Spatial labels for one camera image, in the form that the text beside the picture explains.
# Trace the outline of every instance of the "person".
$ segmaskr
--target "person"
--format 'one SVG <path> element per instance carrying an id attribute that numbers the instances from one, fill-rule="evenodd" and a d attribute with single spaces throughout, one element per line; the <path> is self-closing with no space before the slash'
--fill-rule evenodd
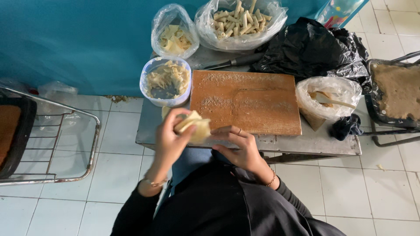
<path id="1" fill-rule="evenodd" d="M 153 164 L 121 208 L 111 236 L 344 236 L 311 216 L 261 158 L 253 135 L 227 126 L 212 130 L 210 138 L 234 143 L 239 150 L 185 148 L 196 127 L 181 135 L 173 129 L 181 121 L 178 115 L 190 112 L 172 109 L 158 127 Z M 171 168 L 171 196 L 153 217 Z"/>

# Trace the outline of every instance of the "wire rack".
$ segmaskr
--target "wire rack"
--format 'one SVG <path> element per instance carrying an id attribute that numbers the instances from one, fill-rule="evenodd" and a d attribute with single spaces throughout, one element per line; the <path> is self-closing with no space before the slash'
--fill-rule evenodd
<path id="1" fill-rule="evenodd" d="M 9 87 L 5 87 L 5 86 L 0 86 L 0 90 L 7 90 L 8 92 L 12 92 L 14 94 L 18 94 L 20 96 L 23 97 L 27 97 L 29 99 L 32 99 L 34 101 L 38 101 L 38 102 L 44 102 L 44 103 L 49 103 L 52 104 L 54 106 L 58 106 L 60 108 L 65 108 L 67 110 L 70 110 L 70 112 L 68 113 L 63 113 L 63 114 L 59 114 L 59 115 L 47 115 L 47 116 L 52 116 L 52 117 L 59 117 L 60 118 L 60 123 L 57 125 L 34 125 L 33 127 L 58 127 L 57 133 L 54 136 L 31 136 L 29 137 L 30 139 L 42 139 L 42 138 L 54 138 L 54 145 L 52 148 L 25 148 L 25 150 L 51 150 L 51 155 L 50 155 L 50 159 L 48 161 L 21 161 L 20 163 L 48 163 L 47 166 L 47 170 L 44 173 L 14 173 L 10 178 L 7 179 L 0 179 L 0 186 L 10 186 L 10 185 L 24 185 L 24 184 L 47 184 L 47 183 L 62 183 L 62 182 L 73 182 L 73 181 L 79 181 L 84 179 L 91 171 L 93 168 L 93 158 L 95 156 L 95 151 L 96 151 L 96 145 L 98 142 L 98 137 L 99 137 L 99 131 L 101 129 L 101 124 L 99 121 L 99 118 L 89 112 L 74 108 L 74 107 L 70 107 L 67 106 L 65 104 L 59 103 L 59 102 L 55 102 L 43 97 L 39 97 L 36 95 L 32 95 L 29 93 L 25 93 L 25 92 L 21 92 L 18 90 L 14 90 L 12 88 Z M 58 144 L 58 140 L 60 137 L 60 132 L 61 132 L 61 128 L 62 128 L 62 124 L 63 124 L 63 120 L 65 118 L 66 115 L 71 115 L 74 113 L 80 113 L 83 115 L 87 115 L 90 116 L 91 118 L 93 118 L 96 121 L 96 127 L 95 127 L 95 134 L 93 137 L 93 142 L 92 142 L 92 148 L 90 151 L 90 155 L 89 155 L 89 161 L 88 164 L 86 166 L 86 172 L 79 177 L 70 177 L 70 178 L 58 178 L 57 174 L 55 173 L 50 173 L 50 167 L 51 167 L 51 162 L 53 160 L 54 157 L 54 153 L 55 150 L 57 148 L 57 144 Z"/>

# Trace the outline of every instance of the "plastic bottle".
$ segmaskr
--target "plastic bottle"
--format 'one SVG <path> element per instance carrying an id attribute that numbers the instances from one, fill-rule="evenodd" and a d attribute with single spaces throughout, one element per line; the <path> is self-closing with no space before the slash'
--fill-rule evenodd
<path id="1" fill-rule="evenodd" d="M 340 27 L 362 2 L 363 0 L 329 0 L 315 18 L 327 29 Z"/>

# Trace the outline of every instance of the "knife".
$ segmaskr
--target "knife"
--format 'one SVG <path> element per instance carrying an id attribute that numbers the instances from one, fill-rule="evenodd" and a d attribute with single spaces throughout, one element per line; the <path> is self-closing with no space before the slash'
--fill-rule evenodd
<path id="1" fill-rule="evenodd" d="M 238 57 L 235 59 L 217 60 L 191 66 L 192 70 L 211 70 L 225 66 L 246 66 L 259 61 L 264 56 L 263 52 Z"/>

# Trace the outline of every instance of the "blue jeans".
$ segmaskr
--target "blue jeans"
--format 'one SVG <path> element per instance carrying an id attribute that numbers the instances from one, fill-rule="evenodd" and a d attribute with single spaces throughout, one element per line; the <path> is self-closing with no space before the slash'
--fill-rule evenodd
<path id="1" fill-rule="evenodd" d="M 175 187 L 181 183 L 191 172 L 205 165 L 212 160 L 221 160 L 232 164 L 221 153 L 216 152 L 215 157 L 211 154 L 211 149 L 185 148 L 179 159 L 172 165 L 172 189 L 171 195 L 175 193 Z"/>

